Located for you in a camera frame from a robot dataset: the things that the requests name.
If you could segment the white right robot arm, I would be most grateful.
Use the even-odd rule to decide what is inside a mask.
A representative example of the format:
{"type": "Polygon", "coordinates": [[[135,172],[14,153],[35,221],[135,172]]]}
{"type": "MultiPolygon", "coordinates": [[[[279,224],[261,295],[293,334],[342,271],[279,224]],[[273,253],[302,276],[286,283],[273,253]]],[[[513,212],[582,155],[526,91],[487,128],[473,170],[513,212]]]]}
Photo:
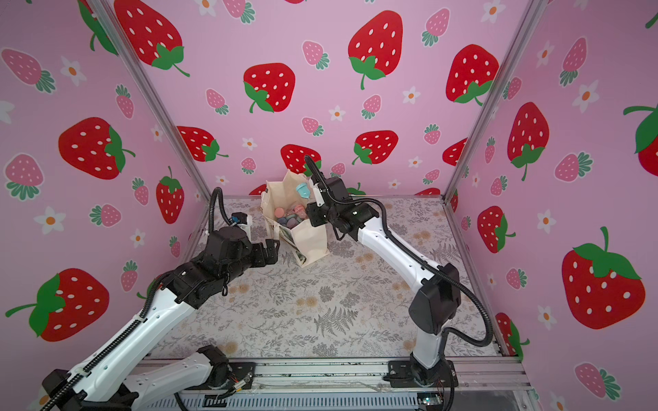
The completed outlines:
{"type": "Polygon", "coordinates": [[[428,259],[389,227],[387,209],[379,200],[355,198],[338,177],[313,175],[314,200],[307,206],[311,224],[328,225],[337,241],[349,237],[379,256],[415,293],[408,309],[417,328],[411,355],[423,370],[436,368],[445,352],[447,322],[461,304],[467,288],[453,265],[428,259]]]}

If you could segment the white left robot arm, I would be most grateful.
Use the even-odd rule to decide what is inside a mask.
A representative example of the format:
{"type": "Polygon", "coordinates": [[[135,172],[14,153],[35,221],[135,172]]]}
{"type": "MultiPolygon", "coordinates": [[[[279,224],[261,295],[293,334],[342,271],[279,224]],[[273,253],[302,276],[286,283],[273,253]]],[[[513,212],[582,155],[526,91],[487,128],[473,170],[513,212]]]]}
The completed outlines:
{"type": "Polygon", "coordinates": [[[57,369],[43,381],[44,410],[138,410],[188,388],[218,389],[226,398],[241,389],[226,355],[207,345],[191,356],[133,377],[140,361],[176,325],[208,299],[227,295],[246,270],[274,265],[280,242],[253,243],[238,226],[210,233],[205,249],[158,276],[142,310],[110,341],[70,371],[57,369]]]}

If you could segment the teal hourglass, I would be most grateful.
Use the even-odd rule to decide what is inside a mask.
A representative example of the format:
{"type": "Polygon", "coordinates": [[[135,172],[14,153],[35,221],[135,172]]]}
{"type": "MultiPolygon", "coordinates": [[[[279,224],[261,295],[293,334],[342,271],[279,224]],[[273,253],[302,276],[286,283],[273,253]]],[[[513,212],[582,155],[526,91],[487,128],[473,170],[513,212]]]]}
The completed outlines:
{"type": "Polygon", "coordinates": [[[308,188],[306,183],[299,184],[296,187],[296,191],[298,195],[305,200],[308,200],[311,196],[311,190],[308,188]]]}

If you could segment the pink hourglass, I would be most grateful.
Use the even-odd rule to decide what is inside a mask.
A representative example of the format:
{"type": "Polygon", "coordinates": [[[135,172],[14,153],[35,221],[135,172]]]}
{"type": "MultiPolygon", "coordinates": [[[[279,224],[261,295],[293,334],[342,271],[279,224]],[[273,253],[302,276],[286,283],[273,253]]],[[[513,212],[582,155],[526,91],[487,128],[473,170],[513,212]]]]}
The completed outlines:
{"type": "Polygon", "coordinates": [[[306,214],[306,208],[301,204],[292,205],[291,207],[277,207],[274,211],[274,217],[277,221],[280,219],[296,219],[297,221],[303,221],[308,218],[306,214]]]}

